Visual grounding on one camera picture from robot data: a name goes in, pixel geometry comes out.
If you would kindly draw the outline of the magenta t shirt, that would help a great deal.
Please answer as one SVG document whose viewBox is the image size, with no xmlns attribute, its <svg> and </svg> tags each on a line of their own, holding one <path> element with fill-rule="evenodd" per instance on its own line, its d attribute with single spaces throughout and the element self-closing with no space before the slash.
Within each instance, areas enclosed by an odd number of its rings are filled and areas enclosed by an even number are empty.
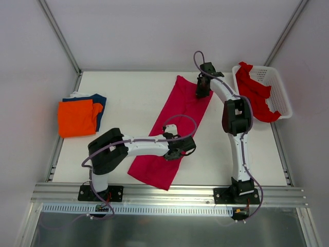
<svg viewBox="0 0 329 247">
<path fill-rule="evenodd" d="M 196 88 L 196 84 L 184 77 L 176 77 L 173 89 L 150 131 L 151 136 L 162 133 L 162 127 L 167 124 L 175 124 L 180 136 L 190 134 L 195 127 L 187 116 L 200 125 L 212 95 L 198 99 Z M 179 170 L 181 160 L 166 161 L 163 157 L 153 155 L 138 156 L 127 173 L 145 184 L 168 190 Z"/>
</svg>

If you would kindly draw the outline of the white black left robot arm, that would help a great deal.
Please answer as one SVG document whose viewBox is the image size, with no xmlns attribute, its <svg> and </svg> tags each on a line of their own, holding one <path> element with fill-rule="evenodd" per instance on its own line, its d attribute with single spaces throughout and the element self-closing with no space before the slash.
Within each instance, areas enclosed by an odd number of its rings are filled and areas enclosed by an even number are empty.
<svg viewBox="0 0 329 247">
<path fill-rule="evenodd" d="M 91 161 L 89 194 L 97 201 L 107 196 L 108 175 L 127 157 L 151 155 L 173 161 L 194 152 L 196 144 L 192 136 L 181 137 L 173 125 L 156 136 L 133 137 L 112 128 L 88 144 Z"/>
</svg>

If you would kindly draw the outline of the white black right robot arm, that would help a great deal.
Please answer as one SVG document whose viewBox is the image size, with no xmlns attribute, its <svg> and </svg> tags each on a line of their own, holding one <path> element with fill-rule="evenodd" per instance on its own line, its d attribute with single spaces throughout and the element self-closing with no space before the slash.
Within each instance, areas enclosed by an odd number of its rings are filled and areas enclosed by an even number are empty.
<svg viewBox="0 0 329 247">
<path fill-rule="evenodd" d="M 217 72 L 212 63 L 203 63 L 197 68 L 200 74 L 197 78 L 196 96 L 205 98 L 213 92 L 224 104 L 222 127 L 231 144 L 233 175 L 231 185 L 221 193 L 221 197 L 240 204 L 254 192 L 247 147 L 248 132 L 253 124 L 250 102 L 220 78 L 223 74 Z"/>
</svg>

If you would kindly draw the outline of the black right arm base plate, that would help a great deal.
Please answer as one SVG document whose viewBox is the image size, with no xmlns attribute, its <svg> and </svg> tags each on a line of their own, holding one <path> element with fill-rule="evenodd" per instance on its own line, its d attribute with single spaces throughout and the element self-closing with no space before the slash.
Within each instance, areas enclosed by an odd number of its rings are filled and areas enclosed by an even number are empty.
<svg viewBox="0 0 329 247">
<path fill-rule="evenodd" d="M 260 196 L 257 189 L 251 193 L 239 196 L 238 194 L 234 194 L 229 187 L 218 187 L 213 189 L 213 198 L 215 204 L 260 204 Z"/>
</svg>

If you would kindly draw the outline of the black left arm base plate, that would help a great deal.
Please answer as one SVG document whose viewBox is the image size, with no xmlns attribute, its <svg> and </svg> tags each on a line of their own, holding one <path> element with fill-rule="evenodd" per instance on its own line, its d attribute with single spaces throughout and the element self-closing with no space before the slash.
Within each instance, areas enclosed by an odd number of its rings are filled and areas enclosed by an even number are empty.
<svg viewBox="0 0 329 247">
<path fill-rule="evenodd" d="M 98 195 L 105 201 L 122 202 L 123 186 L 108 186 L 106 190 L 98 192 Z M 92 191 L 90 185 L 81 185 L 78 193 L 78 201 L 100 202 L 101 200 Z"/>
</svg>

